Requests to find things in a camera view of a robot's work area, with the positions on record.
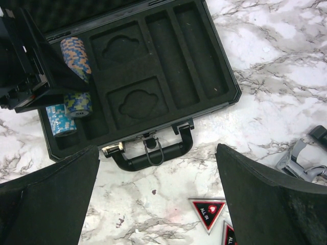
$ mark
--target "marble surface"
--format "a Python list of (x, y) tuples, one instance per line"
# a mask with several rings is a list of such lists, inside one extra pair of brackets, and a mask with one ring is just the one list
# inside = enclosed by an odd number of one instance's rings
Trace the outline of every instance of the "marble surface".
[[(207, 4), (243, 91), (239, 103), (195, 119), (192, 150), (160, 167), (128, 173), (101, 156), (81, 245), (219, 244), (223, 219), (208, 236), (188, 203), (188, 197), (224, 196), (218, 143), (274, 166), (302, 138), (309, 146), (301, 163), (324, 164), (326, 152), (307, 133), (327, 126), (327, 2)], [(158, 137), (163, 146), (179, 140), (170, 129)], [(130, 157), (143, 152), (140, 142), (127, 147)], [(52, 164), (36, 112), (0, 110), (0, 149), (1, 182)], [(222, 216), (230, 219), (228, 210)]]

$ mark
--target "poker chip case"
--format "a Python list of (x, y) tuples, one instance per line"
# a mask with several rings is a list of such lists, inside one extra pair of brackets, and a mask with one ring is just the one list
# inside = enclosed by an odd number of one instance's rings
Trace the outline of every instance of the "poker chip case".
[[(26, 8), (58, 55), (67, 37), (80, 38), (87, 52), (93, 113), (75, 119), (76, 133), (54, 137), (45, 108), (39, 110), (55, 161), (97, 145), (124, 170), (159, 165), (190, 150), (193, 118), (233, 105), (241, 96), (205, 1), (7, 4)], [(153, 135), (166, 127), (181, 143), (161, 147)], [(124, 142), (136, 138), (144, 140), (146, 152), (127, 159)]]

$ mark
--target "case handle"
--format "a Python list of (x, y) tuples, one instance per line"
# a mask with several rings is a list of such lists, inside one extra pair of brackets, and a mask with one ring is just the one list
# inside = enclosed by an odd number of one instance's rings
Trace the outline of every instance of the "case handle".
[(142, 156), (127, 159), (122, 151), (114, 151), (106, 157), (112, 157), (118, 167), (122, 170), (134, 172), (150, 166), (159, 166), (165, 161), (172, 160), (185, 155), (193, 146), (193, 139), (190, 126), (182, 126), (178, 129), (182, 141), (177, 144), (161, 148), (159, 150), (144, 154)]

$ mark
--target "stack of poker chips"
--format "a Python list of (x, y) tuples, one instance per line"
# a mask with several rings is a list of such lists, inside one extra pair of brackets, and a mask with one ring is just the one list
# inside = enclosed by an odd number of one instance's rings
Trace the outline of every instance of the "stack of poker chips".
[(64, 105), (48, 106), (46, 107), (46, 113), (48, 114), (53, 136), (62, 137), (76, 132), (74, 120), (65, 115)]
[[(67, 66), (88, 83), (91, 68), (83, 41), (77, 37), (65, 38), (60, 43), (61, 52)], [(64, 96), (65, 114), (69, 118), (81, 118), (92, 113), (89, 93), (69, 93)]]

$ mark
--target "metal clasp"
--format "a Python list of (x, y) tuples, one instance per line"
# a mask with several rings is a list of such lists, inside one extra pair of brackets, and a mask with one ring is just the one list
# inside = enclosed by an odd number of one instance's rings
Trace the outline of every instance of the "metal clasp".
[[(154, 138), (154, 134), (156, 133), (156, 131), (144, 134), (142, 136), (139, 136), (137, 138), (141, 138), (143, 140), (143, 144), (144, 144), (144, 150), (145, 153), (147, 154), (147, 158), (148, 158), (148, 162), (152, 165), (152, 166), (159, 166), (161, 165), (164, 161), (165, 161), (165, 156), (164, 156), (164, 152), (162, 150), (161, 144), (159, 142), (158, 138)], [(149, 156), (149, 152), (148, 149), (154, 149), (156, 146), (159, 146), (159, 150), (161, 152), (161, 161), (159, 163), (153, 163), (150, 159)]]

